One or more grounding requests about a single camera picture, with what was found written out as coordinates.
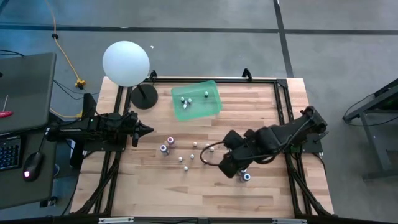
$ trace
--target computer mouse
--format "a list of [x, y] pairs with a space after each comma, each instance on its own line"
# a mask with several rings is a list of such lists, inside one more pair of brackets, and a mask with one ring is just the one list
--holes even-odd
[[23, 168], [24, 180], [27, 182], [34, 181], [40, 174], [44, 155], [35, 152], [32, 153], [25, 161]]

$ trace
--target white globe lamp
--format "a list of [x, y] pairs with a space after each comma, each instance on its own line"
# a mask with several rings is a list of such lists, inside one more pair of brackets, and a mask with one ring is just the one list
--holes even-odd
[[156, 89], [152, 85], [140, 85], [149, 73], [149, 58], [142, 47], [130, 41], [116, 42], [105, 50], [102, 65], [112, 82], [123, 87], [137, 86], [131, 92], [134, 106], [148, 109], [156, 104]]

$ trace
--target green tray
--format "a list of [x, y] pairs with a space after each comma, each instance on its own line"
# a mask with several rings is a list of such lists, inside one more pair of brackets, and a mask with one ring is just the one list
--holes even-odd
[[[187, 104], [185, 109], [181, 97], [185, 100], [192, 99], [192, 103]], [[213, 80], [172, 88], [172, 98], [175, 116], [179, 121], [218, 114], [223, 107], [216, 82]]]

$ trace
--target wooden tabletop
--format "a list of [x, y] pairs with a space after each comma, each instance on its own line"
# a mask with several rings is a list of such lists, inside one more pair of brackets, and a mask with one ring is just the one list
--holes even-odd
[[[287, 79], [295, 118], [308, 106], [301, 78]], [[223, 104], [220, 114], [191, 121], [177, 121], [171, 98], [171, 88], [184, 83], [156, 83], [157, 104], [149, 110], [139, 110], [139, 119], [155, 129], [140, 138], [138, 147], [127, 140], [122, 153], [114, 195], [112, 216], [165, 217], [293, 217], [287, 169], [283, 155], [274, 162], [261, 165], [253, 162], [248, 173], [251, 180], [240, 183], [227, 178], [217, 167], [201, 163], [199, 153], [206, 144], [222, 140], [229, 130], [243, 134], [247, 129], [279, 124], [273, 86], [270, 84], [218, 83]], [[118, 87], [107, 77], [103, 80], [97, 110], [112, 113]], [[121, 100], [124, 108], [126, 90]], [[172, 136], [176, 148], [164, 156], [159, 147]], [[198, 143], [194, 148], [192, 142]], [[209, 161], [219, 162], [226, 153], [223, 146], [205, 153]], [[104, 152], [86, 158], [81, 168], [71, 211], [78, 210], [94, 192], [100, 180]], [[314, 196], [333, 212], [328, 185], [321, 162], [311, 154], [302, 156], [307, 184]], [[105, 189], [103, 206], [108, 188]], [[301, 190], [300, 208], [304, 211]]]

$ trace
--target lamp base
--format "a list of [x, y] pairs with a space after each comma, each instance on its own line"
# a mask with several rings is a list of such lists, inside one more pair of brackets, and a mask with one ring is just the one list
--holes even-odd
[[148, 84], [137, 86], [131, 92], [131, 102], [138, 109], [149, 109], [157, 103], [157, 91], [155, 87]]

